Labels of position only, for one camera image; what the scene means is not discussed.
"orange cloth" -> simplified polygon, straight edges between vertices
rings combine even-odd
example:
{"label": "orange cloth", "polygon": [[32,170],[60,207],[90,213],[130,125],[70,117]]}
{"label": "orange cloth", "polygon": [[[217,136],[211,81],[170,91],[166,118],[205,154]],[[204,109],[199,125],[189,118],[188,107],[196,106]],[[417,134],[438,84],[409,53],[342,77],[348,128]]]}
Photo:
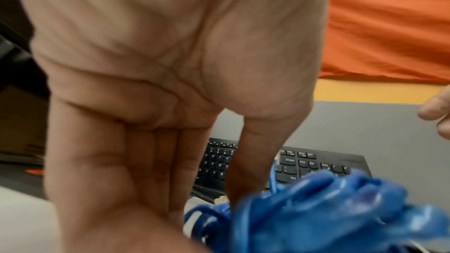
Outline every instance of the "orange cloth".
{"label": "orange cloth", "polygon": [[321,77],[450,83],[450,0],[330,0]]}

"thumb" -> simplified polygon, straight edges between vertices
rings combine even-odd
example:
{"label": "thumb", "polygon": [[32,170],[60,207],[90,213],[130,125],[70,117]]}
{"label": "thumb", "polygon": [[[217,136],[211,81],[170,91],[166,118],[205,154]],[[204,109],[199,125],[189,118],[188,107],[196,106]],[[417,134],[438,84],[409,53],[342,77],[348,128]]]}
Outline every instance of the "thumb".
{"label": "thumb", "polygon": [[240,198],[264,190],[275,156],[310,111],[307,108],[293,117],[278,120],[244,118],[239,147],[226,181],[232,206]]}

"hand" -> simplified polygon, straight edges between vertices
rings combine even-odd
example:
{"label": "hand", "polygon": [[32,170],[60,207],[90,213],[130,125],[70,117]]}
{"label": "hand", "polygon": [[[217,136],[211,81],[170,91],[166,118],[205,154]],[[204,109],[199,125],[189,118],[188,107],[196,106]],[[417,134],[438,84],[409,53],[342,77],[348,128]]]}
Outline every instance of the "hand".
{"label": "hand", "polygon": [[245,117],[236,202],[312,109],[327,0],[22,1],[52,91],[45,187],[71,252],[203,252],[180,226],[217,115]]}
{"label": "hand", "polygon": [[437,132],[450,140],[450,85],[422,105],[419,117],[427,121],[441,119],[437,124]]}

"black keyboard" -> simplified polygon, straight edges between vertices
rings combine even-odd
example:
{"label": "black keyboard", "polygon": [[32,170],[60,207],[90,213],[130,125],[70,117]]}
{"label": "black keyboard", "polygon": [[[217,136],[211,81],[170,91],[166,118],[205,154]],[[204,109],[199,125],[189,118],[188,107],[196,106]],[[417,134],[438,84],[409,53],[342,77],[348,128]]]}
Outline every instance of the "black keyboard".
{"label": "black keyboard", "polygon": [[[230,161],[238,148],[237,141],[210,138],[198,169],[194,189],[223,193]],[[310,172],[328,170],[336,176],[345,176],[359,169],[371,176],[363,156],[315,149],[283,147],[277,166],[277,183],[290,184]]]}

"yellow surface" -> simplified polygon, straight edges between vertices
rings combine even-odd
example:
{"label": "yellow surface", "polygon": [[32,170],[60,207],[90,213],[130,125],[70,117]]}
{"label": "yellow surface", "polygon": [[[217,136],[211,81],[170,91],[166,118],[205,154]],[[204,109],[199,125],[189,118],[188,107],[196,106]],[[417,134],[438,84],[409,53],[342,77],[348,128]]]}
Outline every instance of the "yellow surface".
{"label": "yellow surface", "polygon": [[316,101],[422,104],[445,86],[414,83],[355,82],[319,79]]}

